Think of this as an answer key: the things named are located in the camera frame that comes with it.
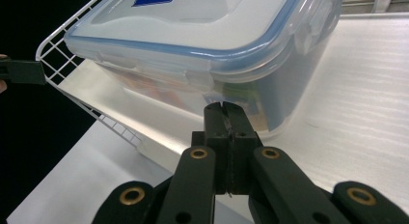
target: wire basket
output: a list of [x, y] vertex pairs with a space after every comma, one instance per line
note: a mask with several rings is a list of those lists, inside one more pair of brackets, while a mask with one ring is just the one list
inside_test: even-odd
[[63, 90], [60, 90], [58, 87], [58, 85], [84, 61], [83, 58], [75, 56], [67, 49], [66, 44], [64, 43], [64, 34], [70, 26], [74, 25], [84, 14], [92, 10], [101, 1], [102, 0], [90, 1], [46, 38], [37, 49], [36, 60], [42, 62], [45, 78], [49, 84], [70, 98], [94, 118], [119, 134], [125, 141], [137, 147], [141, 142], [142, 135], [140, 133], [117, 123], [86, 103], [74, 98]]

